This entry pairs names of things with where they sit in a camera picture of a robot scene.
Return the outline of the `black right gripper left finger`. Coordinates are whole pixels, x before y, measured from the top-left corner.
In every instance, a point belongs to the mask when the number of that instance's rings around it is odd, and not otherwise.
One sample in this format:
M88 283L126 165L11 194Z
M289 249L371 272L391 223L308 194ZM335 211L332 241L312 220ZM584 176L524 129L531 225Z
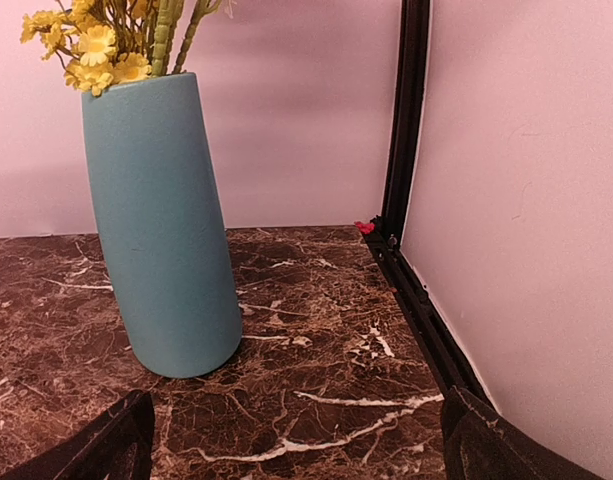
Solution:
M19 479L148 479L153 460L155 411L151 394L132 390L83 430L5 472Z

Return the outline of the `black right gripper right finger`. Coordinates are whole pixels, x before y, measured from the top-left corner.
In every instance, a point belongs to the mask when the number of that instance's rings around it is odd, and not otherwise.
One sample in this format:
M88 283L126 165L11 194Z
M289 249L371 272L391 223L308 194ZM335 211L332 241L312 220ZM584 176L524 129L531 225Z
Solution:
M464 388L452 387L442 407L444 463L449 479L596 479L540 445Z

